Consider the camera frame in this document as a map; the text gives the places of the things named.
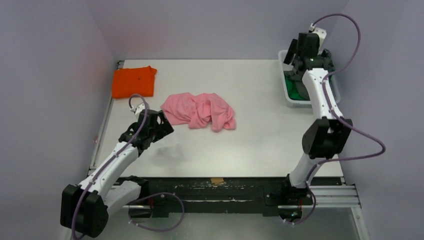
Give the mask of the pink t shirt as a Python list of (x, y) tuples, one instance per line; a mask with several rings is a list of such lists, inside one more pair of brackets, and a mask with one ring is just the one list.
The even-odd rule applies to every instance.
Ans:
[(237, 128), (234, 109), (215, 93), (172, 94), (160, 109), (171, 125), (187, 124), (189, 129), (204, 129), (210, 126), (215, 133)]

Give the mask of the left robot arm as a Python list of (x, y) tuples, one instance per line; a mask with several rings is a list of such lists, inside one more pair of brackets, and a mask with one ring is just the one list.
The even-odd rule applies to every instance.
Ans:
[(77, 185), (69, 184), (61, 194), (60, 224), (70, 229), (71, 237), (96, 238), (106, 227), (109, 217), (126, 203), (138, 205), (149, 199), (147, 188), (126, 180), (113, 185), (137, 158), (174, 129), (165, 113), (151, 109), (138, 112), (138, 119), (123, 132), (108, 158), (91, 175)]

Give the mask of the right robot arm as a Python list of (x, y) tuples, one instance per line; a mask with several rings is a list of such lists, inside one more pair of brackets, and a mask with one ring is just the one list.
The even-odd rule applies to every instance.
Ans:
[(334, 67), (331, 53), (321, 49), (326, 36), (321, 28), (302, 32), (292, 40), (285, 56), (279, 56), (282, 79), (294, 82), (298, 92), (310, 102), (315, 118), (301, 139), (302, 157), (277, 193), (288, 204), (309, 193), (309, 180), (324, 161), (342, 151), (351, 132), (338, 121), (343, 114), (329, 80), (324, 79)]

